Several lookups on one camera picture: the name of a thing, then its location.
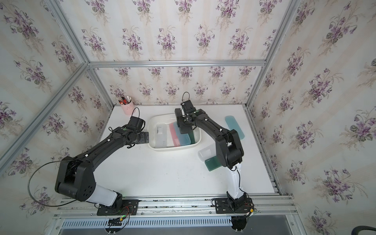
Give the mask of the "white plastic storage box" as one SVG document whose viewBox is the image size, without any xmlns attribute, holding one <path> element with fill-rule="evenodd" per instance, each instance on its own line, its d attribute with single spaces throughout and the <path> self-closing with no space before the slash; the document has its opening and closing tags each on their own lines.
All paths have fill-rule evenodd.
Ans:
<svg viewBox="0 0 376 235">
<path fill-rule="evenodd" d="M 154 116 L 147 122 L 149 148 L 154 151 L 183 150 L 197 146 L 202 139 L 201 129 L 182 134 L 174 114 Z"/>
</svg>

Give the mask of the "light teal pencil case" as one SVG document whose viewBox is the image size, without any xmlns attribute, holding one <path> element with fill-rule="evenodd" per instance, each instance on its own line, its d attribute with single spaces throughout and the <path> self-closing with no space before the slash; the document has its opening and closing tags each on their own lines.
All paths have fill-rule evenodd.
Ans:
<svg viewBox="0 0 376 235">
<path fill-rule="evenodd" d="M 177 122 L 173 123 L 173 127 L 176 133 L 176 136 L 179 140 L 180 146 L 188 146 L 191 144 L 191 138 L 189 134 L 181 134 L 180 129 L 177 125 Z"/>
<path fill-rule="evenodd" d="M 243 133 L 240 125 L 238 124 L 236 118 L 234 116 L 226 116 L 225 122 L 227 123 L 229 130 L 236 130 L 240 140 L 245 138 L 245 134 Z"/>
</svg>

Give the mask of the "pink pencil case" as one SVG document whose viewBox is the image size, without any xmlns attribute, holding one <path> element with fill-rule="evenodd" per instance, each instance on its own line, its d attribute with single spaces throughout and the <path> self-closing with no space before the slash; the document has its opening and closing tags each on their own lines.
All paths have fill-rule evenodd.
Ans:
<svg viewBox="0 0 376 235">
<path fill-rule="evenodd" d="M 170 123 L 169 124 L 169 130 L 170 130 L 170 134 L 171 134 L 171 138 L 172 138 L 172 141 L 173 141 L 173 144 L 174 144 L 174 147 L 179 147 L 181 146 L 180 145 L 180 141 L 178 139 L 178 136 L 176 134 L 176 130 L 175 130 L 175 127 L 174 127 L 174 123 Z"/>
</svg>

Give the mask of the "dark green pencil case front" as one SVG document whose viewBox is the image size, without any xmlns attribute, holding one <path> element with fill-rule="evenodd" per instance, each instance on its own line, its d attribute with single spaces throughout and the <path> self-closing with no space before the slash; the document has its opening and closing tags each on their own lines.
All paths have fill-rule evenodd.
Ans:
<svg viewBox="0 0 376 235">
<path fill-rule="evenodd" d="M 222 164 L 220 163 L 220 161 L 218 160 L 218 158 L 216 156 L 205 160 L 204 163 L 205 163 L 207 170 L 209 172 L 222 167 Z"/>
</svg>

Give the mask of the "dark green pencil case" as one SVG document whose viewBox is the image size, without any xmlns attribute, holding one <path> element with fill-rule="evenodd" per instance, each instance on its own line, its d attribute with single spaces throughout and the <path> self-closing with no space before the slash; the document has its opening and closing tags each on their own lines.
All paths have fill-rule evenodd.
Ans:
<svg viewBox="0 0 376 235">
<path fill-rule="evenodd" d="M 216 156 L 205 160 L 204 163 L 205 163 L 207 170 L 209 172 L 222 167 L 222 164 L 220 163 L 220 161 L 218 160 L 218 158 Z"/>
<path fill-rule="evenodd" d="M 191 145 L 195 144 L 195 143 L 196 143 L 196 140 L 195 140 L 195 137 L 194 137 L 194 132 L 193 132 L 193 131 L 190 131 L 190 132 L 188 133 L 188 135 L 189 135 L 189 138 L 190 138 L 190 140 L 191 140 Z"/>
</svg>

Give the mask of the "black pencil case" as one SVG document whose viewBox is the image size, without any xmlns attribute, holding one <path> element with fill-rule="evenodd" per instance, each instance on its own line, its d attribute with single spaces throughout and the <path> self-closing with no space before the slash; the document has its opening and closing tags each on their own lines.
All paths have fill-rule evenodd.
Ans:
<svg viewBox="0 0 376 235">
<path fill-rule="evenodd" d="M 189 123 L 185 123 L 185 117 L 183 116 L 182 110 L 176 108 L 174 111 L 180 133 L 189 134 L 192 131 L 192 126 Z"/>
</svg>

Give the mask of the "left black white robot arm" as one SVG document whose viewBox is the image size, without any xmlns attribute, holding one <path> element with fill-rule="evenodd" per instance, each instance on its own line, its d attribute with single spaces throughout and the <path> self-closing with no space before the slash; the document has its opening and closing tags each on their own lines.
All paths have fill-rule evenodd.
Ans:
<svg viewBox="0 0 376 235">
<path fill-rule="evenodd" d="M 110 135 L 76 157 L 65 157 L 59 166 L 55 191 L 80 202 L 90 202 L 119 210 L 122 195 L 97 184 L 94 176 L 100 164 L 126 146 L 149 143 L 149 133 L 132 125 L 110 131 Z"/>
</svg>

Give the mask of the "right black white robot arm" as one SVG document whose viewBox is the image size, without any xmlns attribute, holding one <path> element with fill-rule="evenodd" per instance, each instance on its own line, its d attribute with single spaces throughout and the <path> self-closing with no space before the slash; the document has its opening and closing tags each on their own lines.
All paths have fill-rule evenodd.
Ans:
<svg viewBox="0 0 376 235">
<path fill-rule="evenodd" d="M 196 109 L 190 100 L 183 101 L 181 108 L 174 110 L 177 126 L 182 134 L 187 134 L 195 128 L 200 128 L 208 134 L 215 143 L 215 156 L 219 163 L 228 168 L 227 203 L 236 211 L 241 206 L 249 206 L 250 198 L 242 189 L 241 163 L 244 150 L 238 132 L 229 130 L 212 120 L 202 109 Z"/>
</svg>

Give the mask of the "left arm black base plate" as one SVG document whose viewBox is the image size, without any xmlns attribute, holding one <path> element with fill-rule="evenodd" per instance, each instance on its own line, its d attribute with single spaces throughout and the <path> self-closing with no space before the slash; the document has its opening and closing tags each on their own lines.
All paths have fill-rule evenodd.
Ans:
<svg viewBox="0 0 376 235">
<path fill-rule="evenodd" d="M 120 216 L 120 215 L 136 215 L 139 205 L 139 200 L 122 200 L 122 202 L 115 202 L 112 206 L 105 206 L 100 204 L 97 210 L 97 216 Z"/>
</svg>

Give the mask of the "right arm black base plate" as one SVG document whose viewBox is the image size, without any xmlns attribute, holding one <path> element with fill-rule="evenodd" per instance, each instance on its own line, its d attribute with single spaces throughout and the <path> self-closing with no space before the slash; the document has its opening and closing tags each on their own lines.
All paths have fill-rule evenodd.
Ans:
<svg viewBox="0 0 376 235">
<path fill-rule="evenodd" d="M 236 200 L 231 198 L 215 198 L 212 200 L 217 214 L 242 214 L 249 215 L 255 211 L 251 198 L 242 197 Z"/>
</svg>

